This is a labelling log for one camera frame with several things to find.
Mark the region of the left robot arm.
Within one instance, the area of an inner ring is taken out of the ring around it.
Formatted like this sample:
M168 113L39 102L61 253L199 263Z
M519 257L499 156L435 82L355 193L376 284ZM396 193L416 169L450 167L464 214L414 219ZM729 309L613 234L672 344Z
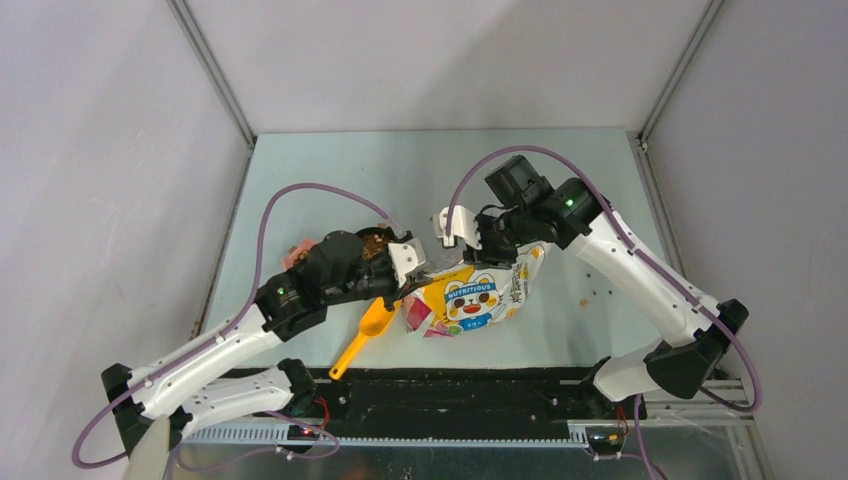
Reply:
M420 241L389 228L334 231L267 280L232 319L153 364L115 364L101 374L126 452L159 418L170 422L170 448L194 432L266 411L304 416L315 382L297 359L233 377L240 363L323 323L329 307L375 299L392 309L424 277Z

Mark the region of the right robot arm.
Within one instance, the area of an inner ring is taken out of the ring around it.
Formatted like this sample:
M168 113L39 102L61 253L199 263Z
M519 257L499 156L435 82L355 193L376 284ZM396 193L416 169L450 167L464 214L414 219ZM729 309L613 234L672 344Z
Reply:
M468 249L467 259L504 266L523 246L552 243L604 275L660 333L654 343L593 367L581 392L588 414L606 418L623 400L655 390L681 399L702 391L749 317L743 303L719 301L670 269L581 178L554 188L515 155L485 182L506 210L476 217L480 246Z

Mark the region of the yellow plastic scoop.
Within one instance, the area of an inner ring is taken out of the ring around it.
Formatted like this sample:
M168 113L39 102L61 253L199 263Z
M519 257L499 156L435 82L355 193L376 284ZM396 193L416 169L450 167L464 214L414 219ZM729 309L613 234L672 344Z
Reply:
M357 334L329 369L329 377L332 380L340 380L365 345L385 333L400 305L400 300L386 306L382 299L377 299L369 306L360 319Z

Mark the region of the cat food bag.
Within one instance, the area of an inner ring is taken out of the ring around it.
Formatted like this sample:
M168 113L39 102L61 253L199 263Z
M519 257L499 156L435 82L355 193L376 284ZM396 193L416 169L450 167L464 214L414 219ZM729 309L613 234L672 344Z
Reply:
M518 249L506 269L467 264L451 267L403 299L406 331L424 338L453 338L513 317L526 303L549 245Z

